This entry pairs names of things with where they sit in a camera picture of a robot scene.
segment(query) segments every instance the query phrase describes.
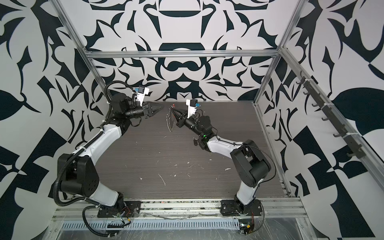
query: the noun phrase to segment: plastic sheet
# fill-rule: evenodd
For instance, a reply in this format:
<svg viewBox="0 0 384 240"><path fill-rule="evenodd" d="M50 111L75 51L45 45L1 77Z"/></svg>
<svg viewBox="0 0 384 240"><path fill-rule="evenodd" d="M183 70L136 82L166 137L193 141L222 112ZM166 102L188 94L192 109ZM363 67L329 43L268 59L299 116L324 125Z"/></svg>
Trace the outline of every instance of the plastic sheet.
<svg viewBox="0 0 384 240"><path fill-rule="evenodd" d="M262 218L255 218L255 227L261 223ZM144 222L149 222L146 219L132 219L132 224L135 222L136 225L139 223L144 224ZM147 239L157 239L157 240L249 240L249 239L262 239L262 240L297 240L302 239L299 226L295 218L266 218L263 226L256 232L253 232L249 235L244 235L239 233L238 230L235 230L233 226L220 226L216 229L202 229L201 227L195 229L187 228L178 228L175 225L175 229L156 229L156 230L133 230L132 228L127 228L121 230L119 234L115 237L111 237L116 240L147 240ZM88 229L82 230L71 230L71 229L61 229L58 240L97 240L97 239L106 239L103 237L98 237L92 234Z"/></svg>

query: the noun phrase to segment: wall hook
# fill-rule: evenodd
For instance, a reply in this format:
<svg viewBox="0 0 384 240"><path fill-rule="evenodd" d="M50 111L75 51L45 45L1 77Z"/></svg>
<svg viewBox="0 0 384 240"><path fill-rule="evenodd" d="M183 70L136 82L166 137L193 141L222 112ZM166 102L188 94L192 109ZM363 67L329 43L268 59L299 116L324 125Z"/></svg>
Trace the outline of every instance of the wall hook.
<svg viewBox="0 0 384 240"><path fill-rule="evenodd" d="M296 84L303 84L305 82L305 78L303 77L300 81L296 82Z"/></svg>

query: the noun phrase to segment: red wire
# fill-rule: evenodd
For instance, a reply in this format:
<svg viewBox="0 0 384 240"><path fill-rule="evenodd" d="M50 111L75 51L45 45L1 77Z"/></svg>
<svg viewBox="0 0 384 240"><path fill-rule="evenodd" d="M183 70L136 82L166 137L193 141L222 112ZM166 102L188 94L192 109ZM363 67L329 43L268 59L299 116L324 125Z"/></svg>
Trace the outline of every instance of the red wire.
<svg viewBox="0 0 384 240"><path fill-rule="evenodd" d="M122 211L124 211L124 209L128 209L129 210L129 212L127 212L126 215L128 215L131 212L131 210L128 207L123 208Z"/></svg>

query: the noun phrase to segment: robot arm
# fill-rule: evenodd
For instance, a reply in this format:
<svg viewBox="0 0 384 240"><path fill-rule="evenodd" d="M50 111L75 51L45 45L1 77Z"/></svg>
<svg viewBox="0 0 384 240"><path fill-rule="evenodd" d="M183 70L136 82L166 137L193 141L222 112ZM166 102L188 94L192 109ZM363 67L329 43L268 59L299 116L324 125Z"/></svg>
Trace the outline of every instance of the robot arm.
<svg viewBox="0 0 384 240"><path fill-rule="evenodd" d="M132 118L140 118L141 121L141 117L151 117L163 108L159 103L143 102L141 96L148 93L148 88L140 86L136 91L140 104L123 93L114 95L110 101L113 115L102 125L100 129L102 134L97 134L85 145L86 147L81 146L72 154L63 154L59 157L58 173L73 155L77 155L61 175L62 192L86 197L83 200L90 200L92 203L103 205L104 208L109 207L115 212L120 212L124 207L122 194L109 189L99 181L95 165L105 150L132 125Z"/></svg>
<svg viewBox="0 0 384 240"><path fill-rule="evenodd" d="M238 212L246 212L252 205L258 185L271 170L271 165L252 140L235 142L220 138L214 133L209 116L195 117L196 99L187 100L188 110L170 108L176 119L176 126L186 126L198 135L195 145L203 150L217 152L233 160L241 179L239 191L235 196Z"/></svg>

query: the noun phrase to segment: hook rack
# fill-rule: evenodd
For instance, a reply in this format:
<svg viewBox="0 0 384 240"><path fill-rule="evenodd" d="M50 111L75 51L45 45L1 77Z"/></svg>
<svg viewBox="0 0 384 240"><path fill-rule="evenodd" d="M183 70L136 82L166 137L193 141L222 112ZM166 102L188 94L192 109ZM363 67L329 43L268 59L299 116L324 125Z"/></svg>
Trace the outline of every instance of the hook rack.
<svg viewBox="0 0 384 240"><path fill-rule="evenodd" d="M353 129L347 129L346 124L343 123L341 114L338 112L337 108L333 103L329 103L324 98L324 94L319 90L317 91L317 85L313 80L304 80L304 87L308 92L304 92L305 95L311 95L316 104L312 104L313 107L321 106L321 110L324 112L326 118L321 118L323 121L330 121L332 125L337 130L338 134L333 134L334 137L342 137L347 143L349 148L352 150L353 154L348 156L356 156L357 158L362 158L366 156L366 153L361 149L362 145L357 142L353 135L358 133L354 132Z"/></svg>
<svg viewBox="0 0 384 240"><path fill-rule="evenodd" d="M302 77L300 81L296 82L296 84L303 84L304 82L305 82L305 77Z"/></svg>

